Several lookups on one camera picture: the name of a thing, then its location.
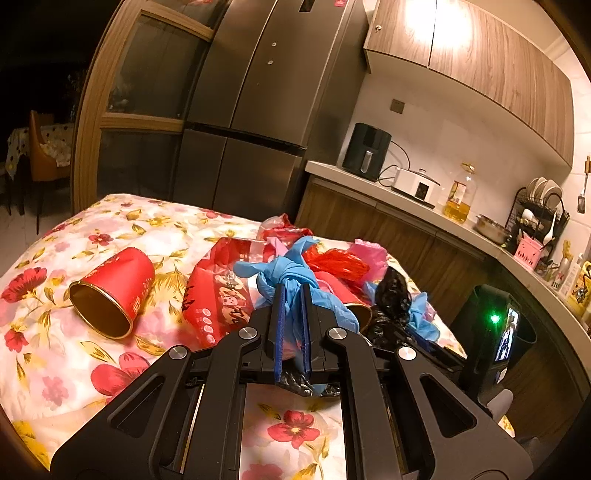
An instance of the glass cabinet door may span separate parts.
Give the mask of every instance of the glass cabinet door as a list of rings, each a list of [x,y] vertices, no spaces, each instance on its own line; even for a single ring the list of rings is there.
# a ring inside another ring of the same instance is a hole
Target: glass cabinet door
[[[76,211],[115,192],[170,199],[193,88],[228,3],[121,2],[93,59],[77,118]]]
[[[172,8],[209,28],[217,28],[226,8],[227,0],[155,0],[156,3]]]
[[[181,118],[209,43],[145,15],[115,73],[107,110]]]
[[[168,198],[180,135],[105,130],[100,138],[96,192]]]

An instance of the pink plastic bag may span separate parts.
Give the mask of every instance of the pink plastic bag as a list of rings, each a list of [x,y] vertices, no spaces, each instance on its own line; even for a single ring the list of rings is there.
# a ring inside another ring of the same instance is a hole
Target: pink plastic bag
[[[361,283],[381,280],[386,274],[388,252],[382,245],[356,238],[347,251],[369,265],[369,271],[361,278]]]

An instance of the tiled floor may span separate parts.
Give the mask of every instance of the tiled floor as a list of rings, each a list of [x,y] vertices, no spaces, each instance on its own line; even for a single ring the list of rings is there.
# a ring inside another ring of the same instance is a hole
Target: tiled floor
[[[35,200],[30,194],[25,199],[24,216],[19,215],[16,205],[12,205],[9,215],[4,198],[0,199],[0,277],[35,240],[71,217],[69,187],[46,192],[39,235],[35,232],[35,211]]]

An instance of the metal screw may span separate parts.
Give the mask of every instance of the metal screw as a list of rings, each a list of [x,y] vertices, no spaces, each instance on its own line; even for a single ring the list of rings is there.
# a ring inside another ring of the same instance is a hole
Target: metal screw
[[[335,340],[342,340],[347,336],[347,330],[341,327],[334,327],[329,330],[329,336]]]
[[[417,357],[417,353],[413,348],[410,348],[409,346],[403,346],[398,349],[398,356],[402,360],[410,361],[414,360]]]
[[[180,360],[187,356],[187,349],[183,346],[175,346],[170,349],[168,353],[173,360]]]
[[[258,332],[256,331],[256,328],[253,327],[244,327],[241,328],[240,331],[238,332],[238,335],[240,335],[240,338],[244,338],[245,340],[250,340],[251,338],[256,337],[258,334]]]

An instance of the stainless steel refrigerator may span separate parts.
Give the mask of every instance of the stainless steel refrigerator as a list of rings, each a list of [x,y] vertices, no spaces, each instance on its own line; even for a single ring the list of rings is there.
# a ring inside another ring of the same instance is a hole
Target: stainless steel refrigerator
[[[292,220],[335,164],[366,70],[362,0],[233,0],[196,83],[173,200]]]

